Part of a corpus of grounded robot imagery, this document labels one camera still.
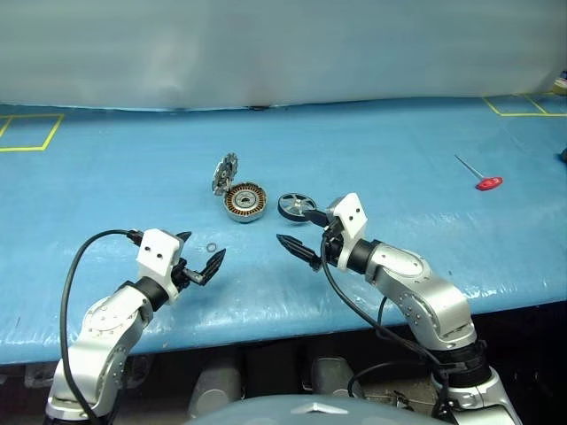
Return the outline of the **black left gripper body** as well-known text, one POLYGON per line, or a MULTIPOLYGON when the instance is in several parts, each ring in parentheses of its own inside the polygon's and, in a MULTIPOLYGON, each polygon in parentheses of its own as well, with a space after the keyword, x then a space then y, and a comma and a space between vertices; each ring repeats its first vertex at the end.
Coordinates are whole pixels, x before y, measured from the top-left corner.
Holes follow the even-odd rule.
POLYGON ((200 285, 202 283, 202 275, 198 272, 189 270, 187 261, 184 258, 179 258, 177 264, 174 266, 174 286, 177 289, 185 289, 191 283, 200 285))

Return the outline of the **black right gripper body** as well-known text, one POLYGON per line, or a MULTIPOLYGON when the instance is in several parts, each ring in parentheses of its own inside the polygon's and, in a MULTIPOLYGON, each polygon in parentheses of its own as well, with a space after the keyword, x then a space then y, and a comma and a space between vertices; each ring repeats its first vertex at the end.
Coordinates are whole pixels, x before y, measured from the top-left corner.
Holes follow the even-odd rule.
POLYGON ((339 218, 335 218, 329 223, 329 226, 323 231, 321 248, 321 258, 325 259, 328 264, 336 266, 340 254, 344 247, 344 239, 342 236, 343 225, 339 218))

